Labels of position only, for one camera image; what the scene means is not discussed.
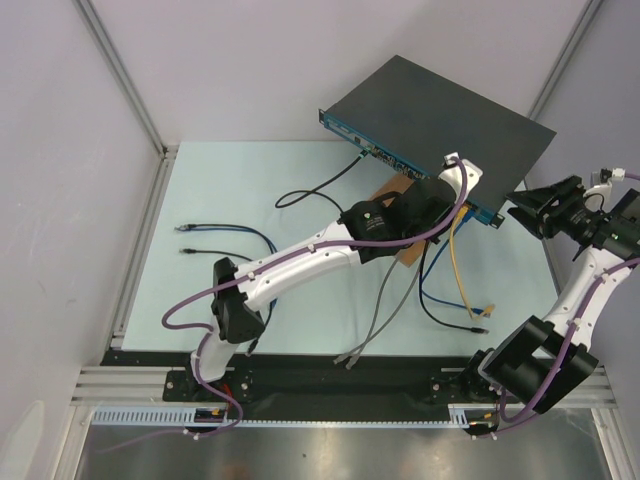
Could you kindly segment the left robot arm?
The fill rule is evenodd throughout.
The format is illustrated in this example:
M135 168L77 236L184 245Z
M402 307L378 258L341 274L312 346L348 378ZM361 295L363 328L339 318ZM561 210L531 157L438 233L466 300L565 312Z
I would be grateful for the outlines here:
M215 324L191 355L185 388L199 400L214 397L242 343L266 328L261 310L287 291L344 267L356 267L442 230L467 196L469 182L428 177L405 192L360 201L311 238L242 265L223 258L214 265Z

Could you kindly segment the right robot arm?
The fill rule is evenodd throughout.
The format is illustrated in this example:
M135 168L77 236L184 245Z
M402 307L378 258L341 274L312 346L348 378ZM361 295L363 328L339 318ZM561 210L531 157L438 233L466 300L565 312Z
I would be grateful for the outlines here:
M536 238L563 233L578 252L558 299L532 316L497 348L478 351L460 377L463 395L484 401L498 390L502 421L516 424L547 412L595 370L595 325L615 289L639 265L639 193L630 189L605 210L622 168L601 169L586 187L578 176L509 194L510 215Z

